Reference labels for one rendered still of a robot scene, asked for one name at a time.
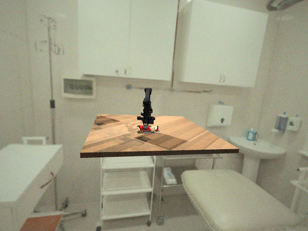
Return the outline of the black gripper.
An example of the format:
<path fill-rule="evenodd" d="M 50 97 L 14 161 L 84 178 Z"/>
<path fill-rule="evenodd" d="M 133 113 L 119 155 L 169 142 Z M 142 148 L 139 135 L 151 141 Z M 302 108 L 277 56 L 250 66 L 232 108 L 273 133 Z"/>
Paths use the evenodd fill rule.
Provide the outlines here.
<path fill-rule="evenodd" d="M 144 113 L 143 117 L 137 116 L 137 119 L 138 119 L 138 120 L 141 120 L 141 121 L 143 122 L 143 126 L 144 126 L 144 119 L 148 119 L 147 125 L 149 125 L 151 119 L 152 119 L 152 120 L 155 120 L 155 117 L 154 117 L 154 116 L 149 117 L 149 112 L 148 112 L 148 113 Z"/>

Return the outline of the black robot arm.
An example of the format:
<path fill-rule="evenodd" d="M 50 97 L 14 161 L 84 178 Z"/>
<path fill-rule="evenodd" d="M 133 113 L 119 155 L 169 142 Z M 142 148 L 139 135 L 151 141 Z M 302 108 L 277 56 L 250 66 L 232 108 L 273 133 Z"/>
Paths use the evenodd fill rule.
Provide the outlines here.
<path fill-rule="evenodd" d="M 148 113 L 149 112 L 149 117 L 151 117 L 151 113 L 153 113 L 152 107 L 151 107 L 151 101 L 150 101 L 150 95 L 152 92 L 152 88 L 145 88 L 144 89 L 145 92 L 145 98 L 143 101 L 143 112 L 144 113 Z M 143 116 L 144 113 L 141 113 L 141 115 Z"/>

